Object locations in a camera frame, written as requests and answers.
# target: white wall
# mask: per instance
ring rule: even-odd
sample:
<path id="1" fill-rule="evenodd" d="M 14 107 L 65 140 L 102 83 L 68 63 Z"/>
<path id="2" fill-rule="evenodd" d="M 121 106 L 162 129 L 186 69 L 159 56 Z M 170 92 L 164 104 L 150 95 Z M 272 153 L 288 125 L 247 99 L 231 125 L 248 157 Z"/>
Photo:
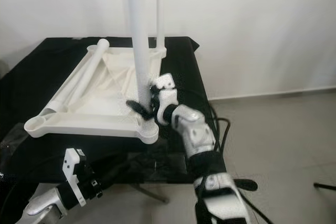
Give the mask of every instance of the white wall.
<path id="1" fill-rule="evenodd" d="M 155 0 L 148 0 L 155 34 Z M 200 44 L 210 98 L 336 86 L 335 0 L 164 0 L 167 36 Z M 0 0 L 0 57 L 45 37 L 129 36 L 123 0 Z"/>

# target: black tablecloth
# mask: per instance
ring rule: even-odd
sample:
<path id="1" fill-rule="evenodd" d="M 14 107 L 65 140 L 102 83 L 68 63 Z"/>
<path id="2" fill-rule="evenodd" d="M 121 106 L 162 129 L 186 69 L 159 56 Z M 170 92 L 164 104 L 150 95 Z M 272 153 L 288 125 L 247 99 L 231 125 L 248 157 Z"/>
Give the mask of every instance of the black tablecloth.
<path id="1" fill-rule="evenodd" d="M 66 80 L 78 62 L 100 38 L 88 37 L 47 38 L 31 54 L 24 58 L 1 81 L 0 139 L 19 122 L 36 116 Z M 131 38 L 107 37 L 111 47 L 131 47 Z M 155 47 L 155 39 L 149 39 Z M 167 56 L 162 60 L 161 74 L 171 73 L 176 86 L 195 91 L 179 91 L 178 100 L 202 111 L 207 118 L 211 113 L 206 104 L 206 93 L 194 55 L 198 44 L 188 37 L 167 37 Z M 121 183 L 165 182 L 191 183 L 185 171 L 184 149 L 181 138 L 170 127 L 160 127 L 159 156 L 152 156 L 138 167 L 137 172 L 125 177 Z M 97 161 L 111 153 L 127 156 L 147 152 L 153 148 L 137 138 L 87 136 L 72 134 L 46 134 L 40 138 L 28 137 L 13 153 L 5 172 L 22 175 L 42 160 L 63 154 L 66 148 L 81 148 L 89 162 Z M 55 160 L 36 169 L 30 178 L 35 182 L 58 183 L 64 180 L 61 162 Z"/>

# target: black cloth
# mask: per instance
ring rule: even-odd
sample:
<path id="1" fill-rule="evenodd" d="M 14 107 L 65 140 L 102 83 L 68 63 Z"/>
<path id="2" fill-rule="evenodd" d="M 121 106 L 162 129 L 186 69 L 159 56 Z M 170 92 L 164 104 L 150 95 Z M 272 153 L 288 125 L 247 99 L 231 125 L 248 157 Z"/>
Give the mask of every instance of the black cloth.
<path id="1" fill-rule="evenodd" d="M 14 125 L 26 122 L 43 109 L 87 53 L 87 47 L 97 44 L 99 39 L 47 38 L 0 81 L 1 140 Z M 105 39 L 111 47 L 132 46 L 131 38 Z M 154 38 L 149 39 L 150 47 L 155 47 L 155 43 Z M 210 118 L 211 112 L 206 104 L 206 93 L 194 55 L 198 44 L 188 37 L 167 37 L 165 46 L 167 56 L 162 59 L 161 74 L 169 72 L 177 87 L 199 93 L 203 100 L 192 92 L 179 91 L 178 100 Z M 120 183 L 192 183 L 185 171 L 184 147 L 180 136 L 170 127 L 160 127 L 159 138 L 154 146 L 159 146 L 161 152 L 157 151 L 151 155 L 151 159 L 140 161 L 137 172 L 124 177 Z M 40 138 L 29 136 L 16 149 L 5 172 L 20 176 L 46 158 L 63 154 L 69 147 L 81 148 L 89 162 L 111 153 L 132 156 L 153 148 L 137 138 L 72 134 L 46 134 Z M 30 178 L 35 182 L 63 181 L 61 162 L 55 160 L 45 164 L 36 169 Z"/>

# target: vertical white pole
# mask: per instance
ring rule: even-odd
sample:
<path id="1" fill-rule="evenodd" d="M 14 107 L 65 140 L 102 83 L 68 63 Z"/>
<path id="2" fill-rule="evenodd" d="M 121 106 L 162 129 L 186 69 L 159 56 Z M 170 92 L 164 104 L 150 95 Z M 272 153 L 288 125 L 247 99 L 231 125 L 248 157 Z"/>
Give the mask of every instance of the vertical white pole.
<path id="1" fill-rule="evenodd" d="M 163 0 L 156 0 L 156 48 L 164 48 Z"/>
<path id="2" fill-rule="evenodd" d="M 144 0 L 128 0 L 139 103 L 150 111 L 149 45 Z"/>

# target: gray floor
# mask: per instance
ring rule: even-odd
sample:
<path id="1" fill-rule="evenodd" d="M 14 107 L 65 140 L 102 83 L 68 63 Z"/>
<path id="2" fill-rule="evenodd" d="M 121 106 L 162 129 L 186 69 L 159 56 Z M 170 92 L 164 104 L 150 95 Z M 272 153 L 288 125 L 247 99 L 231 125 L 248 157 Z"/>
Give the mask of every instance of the gray floor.
<path id="1" fill-rule="evenodd" d="M 336 223 L 336 94 L 215 102 L 231 119 L 225 149 L 228 171 L 252 178 L 259 191 L 246 193 L 274 223 Z M 196 223 L 191 185 L 147 185 L 171 199 L 161 204 L 128 186 L 75 208 L 61 223 Z M 253 223 L 264 223 L 252 212 Z"/>

